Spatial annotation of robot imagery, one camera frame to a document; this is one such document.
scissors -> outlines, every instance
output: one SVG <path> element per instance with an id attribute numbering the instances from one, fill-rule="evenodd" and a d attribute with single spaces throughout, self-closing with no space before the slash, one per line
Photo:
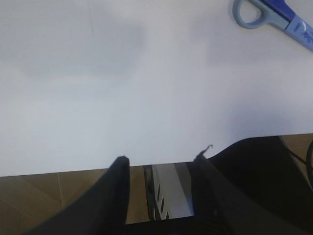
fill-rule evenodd
<path id="1" fill-rule="evenodd" d="M 240 26 L 255 29 L 270 24 L 313 52 L 313 28 L 297 16 L 285 0 L 249 0 L 261 10 L 260 18 L 251 23 L 241 18 L 242 2 L 243 0 L 235 0 L 233 5 L 233 15 Z"/>

wooden floor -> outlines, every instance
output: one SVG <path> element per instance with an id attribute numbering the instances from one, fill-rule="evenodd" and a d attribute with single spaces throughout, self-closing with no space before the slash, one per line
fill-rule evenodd
<path id="1" fill-rule="evenodd" d="M 50 218 L 89 189 L 105 171 L 0 177 L 0 235 L 19 235 Z M 143 167 L 131 167 L 127 223 L 148 220 Z"/>

scissor blade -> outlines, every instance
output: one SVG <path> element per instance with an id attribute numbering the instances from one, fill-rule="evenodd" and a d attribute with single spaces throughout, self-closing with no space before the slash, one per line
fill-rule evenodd
<path id="1" fill-rule="evenodd" d="M 284 32 L 313 52 L 313 28 L 303 19 L 296 15 Z"/>

white table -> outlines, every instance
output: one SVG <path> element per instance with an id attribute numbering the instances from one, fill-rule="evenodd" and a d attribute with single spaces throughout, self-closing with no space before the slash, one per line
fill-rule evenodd
<path id="1" fill-rule="evenodd" d="M 286 1 L 313 24 L 311 0 Z M 0 0 L 0 175 L 313 132 L 313 54 L 231 0 Z M 247 4 L 244 14 L 253 18 Z"/>

scissor handle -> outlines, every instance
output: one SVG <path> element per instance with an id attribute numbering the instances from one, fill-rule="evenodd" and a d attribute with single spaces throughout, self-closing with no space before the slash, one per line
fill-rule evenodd
<path id="1" fill-rule="evenodd" d="M 254 4 L 256 7 L 258 7 L 261 10 L 261 16 L 254 22 L 247 23 L 245 22 L 240 15 L 240 9 L 242 6 L 244 0 L 235 0 L 233 5 L 233 15 L 236 20 L 236 22 L 248 29 L 255 29 L 259 28 L 265 24 L 271 24 L 275 27 L 277 27 L 280 30 L 285 30 L 285 28 L 288 26 L 289 22 L 285 20 L 283 17 L 278 15 L 276 12 L 274 12 L 272 9 L 270 9 L 268 6 L 266 6 L 264 3 L 262 3 L 260 0 L 249 0 L 252 4 Z"/>

